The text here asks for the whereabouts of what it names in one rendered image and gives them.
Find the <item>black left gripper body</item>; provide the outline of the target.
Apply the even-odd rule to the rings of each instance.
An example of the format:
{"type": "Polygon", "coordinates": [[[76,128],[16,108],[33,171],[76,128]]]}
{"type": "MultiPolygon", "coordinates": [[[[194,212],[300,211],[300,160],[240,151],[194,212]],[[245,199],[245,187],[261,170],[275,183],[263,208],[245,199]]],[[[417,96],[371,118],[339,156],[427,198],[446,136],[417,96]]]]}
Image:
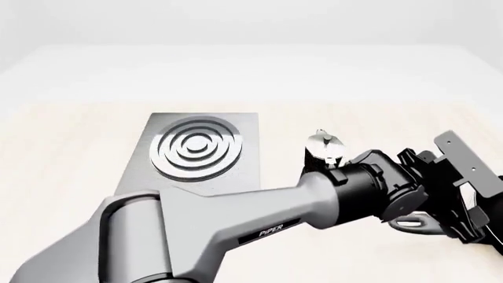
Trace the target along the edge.
{"type": "Polygon", "coordinates": [[[416,154],[406,148],[398,154],[400,164],[413,174],[417,183],[424,187],[427,200],[418,210],[459,210],[461,193],[454,185],[461,180],[461,174],[446,159],[437,161],[430,151],[416,154]]]}

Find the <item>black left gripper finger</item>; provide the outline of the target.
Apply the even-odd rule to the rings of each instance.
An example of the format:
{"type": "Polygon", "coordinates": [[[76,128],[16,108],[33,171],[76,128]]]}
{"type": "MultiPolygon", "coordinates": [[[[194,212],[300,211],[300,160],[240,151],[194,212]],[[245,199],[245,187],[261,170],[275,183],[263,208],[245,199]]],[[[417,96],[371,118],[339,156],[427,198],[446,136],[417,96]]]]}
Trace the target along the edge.
{"type": "Polygon", "coordinates": [[[461,195],[461,223],[471,233],[486,233],[490,218],[477,202],[478,193],[466,182],[459,186],[461,195]]]}
{"type": "Polygon", "coordinates": [[[476,227],[462,203],[439,205],[439,229],[442,235],[463,244],[478,243],[484,238],[484,232],[476,227]]]}

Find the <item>flat stove plate with rings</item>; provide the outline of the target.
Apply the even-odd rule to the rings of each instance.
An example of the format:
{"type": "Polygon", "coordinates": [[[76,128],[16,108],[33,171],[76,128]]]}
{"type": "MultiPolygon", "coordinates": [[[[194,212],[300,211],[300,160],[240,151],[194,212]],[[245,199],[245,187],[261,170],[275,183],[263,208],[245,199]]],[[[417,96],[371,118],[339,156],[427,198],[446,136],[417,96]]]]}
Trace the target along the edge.
{"type": "Polygon", "coordinates": [[[202,196],[260,190],[255,112],[154,112],[115,190],[179,188],[202,196]]]}

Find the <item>silver and black moka pot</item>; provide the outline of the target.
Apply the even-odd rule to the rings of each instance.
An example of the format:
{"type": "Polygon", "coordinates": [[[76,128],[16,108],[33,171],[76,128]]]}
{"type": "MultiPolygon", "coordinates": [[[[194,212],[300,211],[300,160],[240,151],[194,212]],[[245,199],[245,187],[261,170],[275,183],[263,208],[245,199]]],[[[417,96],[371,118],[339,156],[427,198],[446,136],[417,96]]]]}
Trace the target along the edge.
{"type": "Polygon", "coordinates": [[[336,136],[318,129],[305,144],[303,173],[327,171],[340,167],[346,153],[345,145],[336,136]]]}

